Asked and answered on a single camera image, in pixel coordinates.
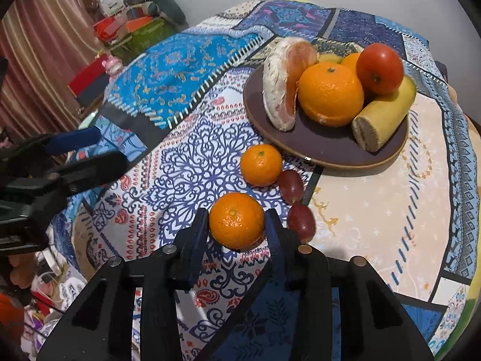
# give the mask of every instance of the brown plate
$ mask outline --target brown plate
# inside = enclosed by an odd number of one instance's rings
[[[389,141],[377,152],[367,152],[357,144],[351,126],[327,128],[309,119],[297,107],[296,124],[292,130],[281,132],[269,121],[262,98],[263,67],[256,69],[244,87],[244,106],[251,123],[260,133],[298,157],[339,169],[367,169],[394,159],[403,148],[408,136],[404,118]]]

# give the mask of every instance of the patterned tablecloth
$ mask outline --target patterned tablecloth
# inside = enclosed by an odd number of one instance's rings
[[[387,43],[418,86],[408,141],[388,168],[333,171],[287,154],[284,168],[297,170],[314,187],[309,206],[317,234],[311,244],[330,257],[364,256],[439,356],[468,324],[479,295],[479,196],[470,135],[479,136],[451,101],[427,40],[383,17],[252,1],[148,49],[107,87],[107,102],[93,122],[103,134],[100,144],[76,153],[83,158],[119,148],[132,169],[107,190],[72,198],[52,223],[56,248],[88,279],[113,255],[141,258],[172,241],[198,207],[210,208],[230,191],[252,195],[285,221],[289,207],[278,188],[252,188],[239,168],[242,153],[264,141],[246,117],[243,87],[285,36],[344,54]],[[185,360],[201,352],[268,258],[265,243],[247,253],[222,254],[209,243],[197,285],[190,293],[177,292]],[[254,359],[262,359],[269,340],[256,330],[257,319],[262,325],[270,317],[251,316],[242,333],[258,336]],[[233,359],[246,359],[246,351],[239,345]]]

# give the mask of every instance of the fruit plate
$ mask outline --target fruit plate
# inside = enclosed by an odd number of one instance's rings
[[[262,98],[264,67],[256,69],[244,87],[247,117],[273,144],[315,164],[337,169],[368,169],[383,165],[400,153],[407,141],[408,124],[404,118],[395,133],[377,152],[363,150],[355,141],[351,126],[328,128],[307,117],[297,105],[296,123],[287,132],[277,130],[269,121]]]

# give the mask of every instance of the red tomato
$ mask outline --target red tomato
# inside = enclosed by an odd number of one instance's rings
[[[356,71],[364,87],[378,95],[390,95],[401,85],[403,63],[394,49],[373,43],[361,53]]]

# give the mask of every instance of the pink toy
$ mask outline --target pink toy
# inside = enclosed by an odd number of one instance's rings
[[[102,61],[105,72],[110,76],[110,82],[113,81],[123,70],[124,66],[119,57],[110,56],[106,61]]]

